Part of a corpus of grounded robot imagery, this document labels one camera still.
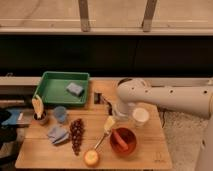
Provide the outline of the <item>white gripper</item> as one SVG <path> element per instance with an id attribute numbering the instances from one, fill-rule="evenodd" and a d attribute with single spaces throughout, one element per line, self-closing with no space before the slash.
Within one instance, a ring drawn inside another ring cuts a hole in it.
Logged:
<path id="1" fill-rule="evenodd" d="M 123 102 L 118 102 L 114 107 L 115 118 L 117 120 L 127 120 L 132 113 L 131 107 Z M 110 131 L 113 125 L 115 124 L 115 119 L 113 116 L 109 116 L 104 124 L 104 130 L 106 132 Z"/>

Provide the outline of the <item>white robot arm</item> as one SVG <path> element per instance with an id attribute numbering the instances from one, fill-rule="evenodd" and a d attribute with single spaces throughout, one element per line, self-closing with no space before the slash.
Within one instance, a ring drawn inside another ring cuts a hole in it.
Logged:
<path id="1" fill-rule="evenodd" d="M 116 87 L 112 115 L 126 120 L 140 102 L 208 118 L 195 171 L 213 171 L 213 85 L 151 86 L 141 78 L 125 78 Z"/>

